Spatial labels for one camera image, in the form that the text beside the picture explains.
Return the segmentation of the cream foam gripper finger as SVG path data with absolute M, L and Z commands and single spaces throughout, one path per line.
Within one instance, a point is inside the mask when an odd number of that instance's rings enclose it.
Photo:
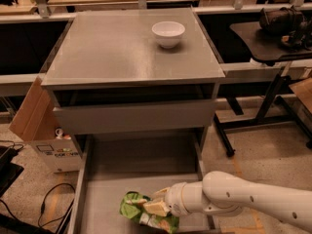
M 143 207 L 152 215 L 166 216 L 170 212 L 165 201 L 160 198 L 144 203 Z
M 166 195 L 166 193 L 167 193 L 169 190 L 170 190 L 169 187 L 162 188 L 162 189 L 160 189 L 160 190 L 154 192 L 154 193 L 152 194 L 152 197 L 153 197 L 153 198 L 164 197 L 164 196 Z

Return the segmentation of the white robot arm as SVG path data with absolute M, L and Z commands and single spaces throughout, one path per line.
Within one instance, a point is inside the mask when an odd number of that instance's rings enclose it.
M 143 207 L 158 216 L 233 216 L 250 208 L 312 232 L 311 191 L 250 182 L 219 171 L 210 172 L 197 182 L 164 188 Z

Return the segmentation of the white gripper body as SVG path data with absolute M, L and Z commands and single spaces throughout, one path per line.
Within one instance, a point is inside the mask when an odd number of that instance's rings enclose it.
M 174 184 L 165 195 L 166 206 L 174 216 L 186 215 L 186 208 L 182 201 L 182 190 L 185 185 L 185 182 Z

